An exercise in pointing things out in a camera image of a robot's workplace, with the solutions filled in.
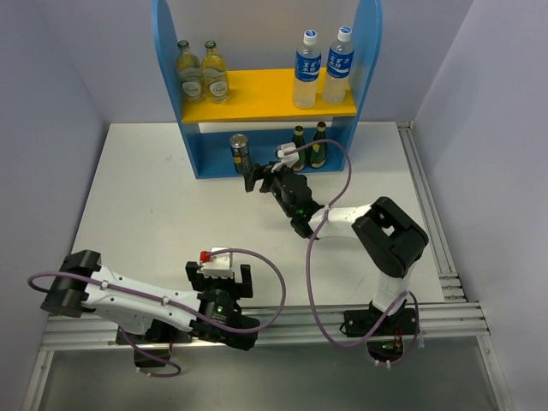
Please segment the black gold can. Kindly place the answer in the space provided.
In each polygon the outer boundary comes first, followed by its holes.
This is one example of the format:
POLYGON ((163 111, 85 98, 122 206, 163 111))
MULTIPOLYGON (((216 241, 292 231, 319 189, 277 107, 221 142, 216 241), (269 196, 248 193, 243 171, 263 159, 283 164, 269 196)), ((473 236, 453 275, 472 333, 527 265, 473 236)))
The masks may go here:
POLYGON ((247 136, 234 134, 229 139, 231 155, 238 174, 246 174, 252 167, 247 136))

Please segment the green glass bottle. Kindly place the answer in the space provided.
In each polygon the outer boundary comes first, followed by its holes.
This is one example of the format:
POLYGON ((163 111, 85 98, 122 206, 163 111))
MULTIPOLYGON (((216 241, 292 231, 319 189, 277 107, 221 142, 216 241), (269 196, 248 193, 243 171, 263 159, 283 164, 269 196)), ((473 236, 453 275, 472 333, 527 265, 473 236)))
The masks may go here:
MULTIPOLYGON (((296 148, 300 148, 306 144, 305 136, 304 136, 304 128, 301 125, 295 126, 292 142, 295 144, 296 148)), ((307 161, 308 161, 307 149, 298 151, 298 155, 299 155, 299 160, 292 167, 292 169, 295 172, 302 171, 307 165, 307 161)))
POLYGON ((308 147, 308 162, 314 169, 319 169, 325 164, 327 147, 325 143, 318 143, 318 140, 322 141, 326 139, 325 131, 326 124, 318 122, 312 138, 312 144, 308 147))

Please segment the Pocari water bottle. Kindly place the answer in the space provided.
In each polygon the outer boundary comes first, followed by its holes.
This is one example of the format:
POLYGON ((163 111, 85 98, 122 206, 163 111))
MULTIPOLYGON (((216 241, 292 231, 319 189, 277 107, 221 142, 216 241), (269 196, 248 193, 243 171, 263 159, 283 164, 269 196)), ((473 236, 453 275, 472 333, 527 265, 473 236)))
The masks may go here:
POLYGON ((348 77, 354 58, 351 27, 340 27, 331 44, 327 62, 322 98, 329 105, 339 105, 346 95, 348 77))
POLYGON ((318 34, 315 30, 306 30, 302 43, 295 52, 294 88, 292 101, 295 107, 311 109, 316 100, 321 51, 318 48, 318 34))

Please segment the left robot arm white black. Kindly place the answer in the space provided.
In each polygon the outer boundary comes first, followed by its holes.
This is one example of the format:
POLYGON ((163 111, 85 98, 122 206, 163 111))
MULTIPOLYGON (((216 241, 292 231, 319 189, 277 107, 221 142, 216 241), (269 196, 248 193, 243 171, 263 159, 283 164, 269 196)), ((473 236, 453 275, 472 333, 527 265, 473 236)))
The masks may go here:
POLYGON ((156 342, 167 325, 191 337, 248 351, 260 322, 241 312, 238 301, 253 295, 250 265, 235 280, 233 255, 224 247, 204 251, 185 266, 190 291, 165 289, 117 274, 101 263, 101 255, 82 250, 67 256, 61 277, 53 280, 41 304, 51 315, 79 318, 93 313, 127 333, 156 342))

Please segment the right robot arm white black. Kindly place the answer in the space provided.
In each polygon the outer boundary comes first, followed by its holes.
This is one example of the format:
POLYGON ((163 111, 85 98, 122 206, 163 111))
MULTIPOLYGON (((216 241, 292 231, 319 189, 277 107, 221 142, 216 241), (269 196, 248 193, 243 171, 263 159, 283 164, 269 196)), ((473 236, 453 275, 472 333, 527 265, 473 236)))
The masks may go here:
POLYGON ((313 200, 307 178, 285 165, 254 164, 243 177, 248 193, 255 182, 262 181, 259 191, 273 195, 298 236, 359 239, 380 271, 370 303, 372 328, 387 334, 399 325, 407 300, 396 298, 408 290, 410 272, 429 242, 426 232, 403 209, 388 197, 370 205, 328 209, 313 200))

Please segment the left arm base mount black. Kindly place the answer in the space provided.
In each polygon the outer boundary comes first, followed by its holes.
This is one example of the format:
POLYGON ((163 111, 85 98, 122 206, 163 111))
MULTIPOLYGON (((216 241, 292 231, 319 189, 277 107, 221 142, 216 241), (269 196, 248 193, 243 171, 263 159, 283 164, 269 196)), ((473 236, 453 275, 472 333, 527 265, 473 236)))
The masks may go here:
POLYGON ((179 331, 171 325, 154 320, 151 327, 143 335, 123 333, 122 328, 116 330, 116 345, 137 346, 145 353, 133 349, 134 364, 145 369, 164 368, 172 360, 172 352, 177 344, 191 343, 193 338, 184 331, 179 331))

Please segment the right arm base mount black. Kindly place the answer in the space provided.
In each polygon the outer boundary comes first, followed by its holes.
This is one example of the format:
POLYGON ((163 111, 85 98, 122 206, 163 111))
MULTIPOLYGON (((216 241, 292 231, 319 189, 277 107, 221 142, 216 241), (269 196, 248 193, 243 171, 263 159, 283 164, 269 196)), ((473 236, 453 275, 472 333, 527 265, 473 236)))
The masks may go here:
MULTIPOLYGON (((348 338, 363 337, 381 317, 381 312, 370 307, 366 310, 346 310, 339 331, 348 338)), ((400 360, 406 348, 412 348, 420 333, 419 320, 413 308, 400 308, 387 316, 373 332, 380 340, 367 340, 367 353, 374 362, 386 366, 400 360)))

